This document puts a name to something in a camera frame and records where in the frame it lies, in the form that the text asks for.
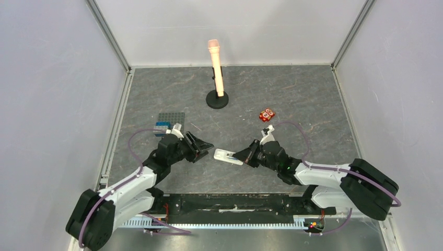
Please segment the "white remote control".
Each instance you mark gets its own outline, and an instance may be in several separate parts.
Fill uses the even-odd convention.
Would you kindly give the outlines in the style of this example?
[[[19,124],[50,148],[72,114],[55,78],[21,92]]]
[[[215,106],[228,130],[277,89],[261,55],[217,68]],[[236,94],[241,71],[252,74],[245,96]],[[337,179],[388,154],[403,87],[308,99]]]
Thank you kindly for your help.
[[[222,149],[216,149],[215,152],[214,152],[214,156],[213,157],[214,157],[215,160],[222,161],[222,162],[225,162],[225,163],[233,164],[232,162],[230,162],[227,159],[228,156],[233,157],[233,155],[234,155],[234,152],[227,151],[227,150],[222,150]]]

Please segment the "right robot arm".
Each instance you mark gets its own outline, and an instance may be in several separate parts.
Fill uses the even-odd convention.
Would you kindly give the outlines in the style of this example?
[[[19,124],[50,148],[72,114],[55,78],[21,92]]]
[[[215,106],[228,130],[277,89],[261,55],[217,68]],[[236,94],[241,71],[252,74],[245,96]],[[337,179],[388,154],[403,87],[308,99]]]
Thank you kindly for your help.
[[[312,186],[302,198],[302,208],[316,213],[321,208],[356,208],[366,216],[383,221],[392,207],[400,207],[399,186],[364,159],[350,164],[323,165],[289,156],[278,141],[254,140],[233,158],[251,167],[264,166],[289,185]]]

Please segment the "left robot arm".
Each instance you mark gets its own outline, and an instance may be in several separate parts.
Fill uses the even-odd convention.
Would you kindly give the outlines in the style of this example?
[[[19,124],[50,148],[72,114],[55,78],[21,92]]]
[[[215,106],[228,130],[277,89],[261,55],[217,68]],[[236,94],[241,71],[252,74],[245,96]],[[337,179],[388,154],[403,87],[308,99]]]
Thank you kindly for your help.
[[[163,209],[164,192],[156,185],[170,174],[173,164],[184,159],[195,163],[213,147],[191,132],[167,130],[133,173],[105,189],[87,189],[80,195],[66,232],[77,239],[79,248],[101,249],[115,229],[132,217]]]

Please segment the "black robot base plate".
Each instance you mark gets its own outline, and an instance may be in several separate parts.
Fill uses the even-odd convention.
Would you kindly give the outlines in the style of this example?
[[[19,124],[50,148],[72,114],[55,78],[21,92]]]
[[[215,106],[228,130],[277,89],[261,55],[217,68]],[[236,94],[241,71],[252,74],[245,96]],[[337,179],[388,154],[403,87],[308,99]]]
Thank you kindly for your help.
[[[170,224],[268,224],[291,223],[295,215],[335,215],[336,209],[321,209],[307,197],[288,193],[171,193],[145,212],[166,215]]]

